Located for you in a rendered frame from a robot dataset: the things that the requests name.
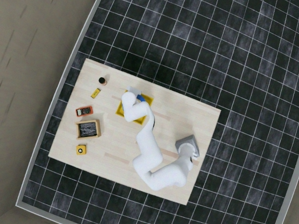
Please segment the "blue bucket with grey wire handle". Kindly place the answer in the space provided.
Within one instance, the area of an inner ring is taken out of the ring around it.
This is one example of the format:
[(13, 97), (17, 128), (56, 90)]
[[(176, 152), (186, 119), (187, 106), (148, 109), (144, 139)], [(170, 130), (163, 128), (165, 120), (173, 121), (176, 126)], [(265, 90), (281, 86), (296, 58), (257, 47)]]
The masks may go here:
[(139, 103), (145, 101), (145, 99), (141, 95), (137, 95), (136, 100), (138, 100)]

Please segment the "yellow spirit level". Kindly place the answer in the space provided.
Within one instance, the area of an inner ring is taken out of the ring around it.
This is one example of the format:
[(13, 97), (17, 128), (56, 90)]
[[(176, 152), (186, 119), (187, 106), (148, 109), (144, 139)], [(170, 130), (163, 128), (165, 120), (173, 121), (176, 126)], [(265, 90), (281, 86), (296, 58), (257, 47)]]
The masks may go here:
[(91, 95), (91, 97), (92, 97), (93, 99), (95, 99), (95, 97), (99, 94), (99, 92), (100, 92), (100, 90), (97, 88), (97, 89), (95, 90), (95, 92)]

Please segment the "light wooden crate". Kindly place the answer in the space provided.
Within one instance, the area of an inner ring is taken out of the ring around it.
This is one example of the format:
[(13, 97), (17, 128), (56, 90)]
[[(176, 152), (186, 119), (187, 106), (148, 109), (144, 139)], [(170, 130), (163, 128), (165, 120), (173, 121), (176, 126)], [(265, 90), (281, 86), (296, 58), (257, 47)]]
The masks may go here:
[(76, 140), (98, 138), (101, 136), (99, 120), (75, 122), (75, 125), (76, 125), (76, 129), (77, 129)]

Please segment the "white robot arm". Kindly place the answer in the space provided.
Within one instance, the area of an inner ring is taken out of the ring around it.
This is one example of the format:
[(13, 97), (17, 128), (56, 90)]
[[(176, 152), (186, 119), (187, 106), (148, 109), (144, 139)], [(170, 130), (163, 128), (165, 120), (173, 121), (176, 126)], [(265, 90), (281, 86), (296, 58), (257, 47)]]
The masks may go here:
[(188, 172), (193, 168), (190, 158), (197, 160), (194, 157), (194, 155), (197, 156), (194, 146), (190, 143), (181, 144), (178, 159), (152, 173), (150, 170), (163, 161), (163, 155), (153, 135), (155, 117), (146, 101), (136, 104), (137, 95), (141, 95), (141, 90), (130, 86), (127, 86), (126, 90), (128, 92), (121, 97), (125, 120), (131, 122), (146, 115), (149, 116), (147, 124), (136, 135), (141, 154), (132, 161), (134, 169), (154, 191), (172, 185), (183, 187), (187, 182)]

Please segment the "yellow shallow tray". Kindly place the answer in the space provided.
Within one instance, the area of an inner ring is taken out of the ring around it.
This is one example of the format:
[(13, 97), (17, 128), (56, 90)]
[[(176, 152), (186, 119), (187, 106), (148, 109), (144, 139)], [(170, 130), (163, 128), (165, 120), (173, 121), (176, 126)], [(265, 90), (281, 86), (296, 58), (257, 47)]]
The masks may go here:
[[(144, 95), (144, 94), (142, 94), (142, 93), (141, 93), (141, 96), (145, 99), (145, 101), (149, 104), (149, 106), (151, 106), (151, 104), (152, 104), (152, 102), (153, 102), (153, 98), (151, 98), (151, 97), (149, 97), (149, 96), (146, 96), (146, 95)], [(118, 106), (117, 111), (116, 111), (115, 114), (124, 117), (124, 111), (123, 111), (123, 108), (122, 108), (122, 100), (121, 100), (121, 102), (120, 102), (120, 104), (119, 104), (119, 106)], [(146, 117), (146, 116), (141, 117), (141, 118), (139, 118), (139, 119), (136, 119), (136, 120), (134, 120), (133, 122), (142, 125), (143, 122), (144, 122), (144, 120), (145, 120), (145, 117)]]

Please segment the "orange digital multimeter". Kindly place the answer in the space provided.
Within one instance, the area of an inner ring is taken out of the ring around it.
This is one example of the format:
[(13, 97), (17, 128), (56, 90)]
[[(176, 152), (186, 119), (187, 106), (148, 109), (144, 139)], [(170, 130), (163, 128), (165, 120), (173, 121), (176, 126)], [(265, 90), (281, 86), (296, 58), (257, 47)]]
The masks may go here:
[(77, 117), (93, 114), (92, 106), (82, 107), (76, 109)]

